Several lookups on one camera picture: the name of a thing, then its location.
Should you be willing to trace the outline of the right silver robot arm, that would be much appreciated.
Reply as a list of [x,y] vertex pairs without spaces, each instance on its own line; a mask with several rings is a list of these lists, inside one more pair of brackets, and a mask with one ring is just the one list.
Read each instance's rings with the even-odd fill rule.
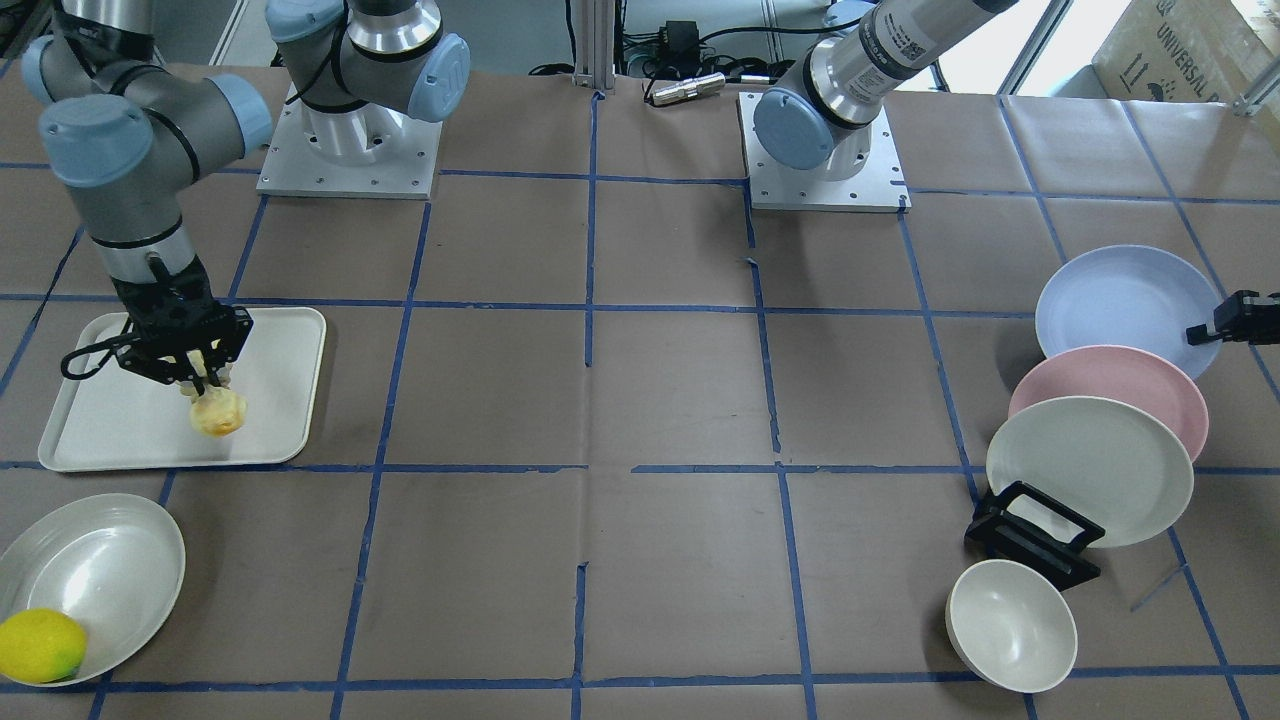
[[440,123],[471,51],[434,1],[270,1],[293,86],[279,111],[246,79],[183,79],[157,64],[147,1],[58,1],[26,50],[38,136],[123,302],[120,334],[91,346],[192,400],[228,396],[252,328],[221,304],[178,193],[265,151],[276,195],[425,196]]

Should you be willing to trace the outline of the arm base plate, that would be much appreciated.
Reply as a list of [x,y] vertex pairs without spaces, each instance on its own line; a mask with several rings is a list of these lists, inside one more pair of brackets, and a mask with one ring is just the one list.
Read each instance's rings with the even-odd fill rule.
[[257,191],[426,201],[433,195],[443,126],[376,104],[329,114],[297,100],[282,109]]
[[756,137],[759,92],[739,95],[742,152],[751,205],[762,210],[896,213],[911,208],[902,163],[883,109],[873,123],[841,141],[828,161],[797,170],[776,161]]

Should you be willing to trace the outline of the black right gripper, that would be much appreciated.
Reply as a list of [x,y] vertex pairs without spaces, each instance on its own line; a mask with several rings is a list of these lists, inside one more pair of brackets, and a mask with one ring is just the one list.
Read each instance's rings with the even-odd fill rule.
[[124,369],[163,384],[186,383],[188,398],[204,396],[209,386],[230,388],[230,365],[253,320],[246,307],[215,299],[205,270],[111,283],[131,318],[129,348],[116,354]]

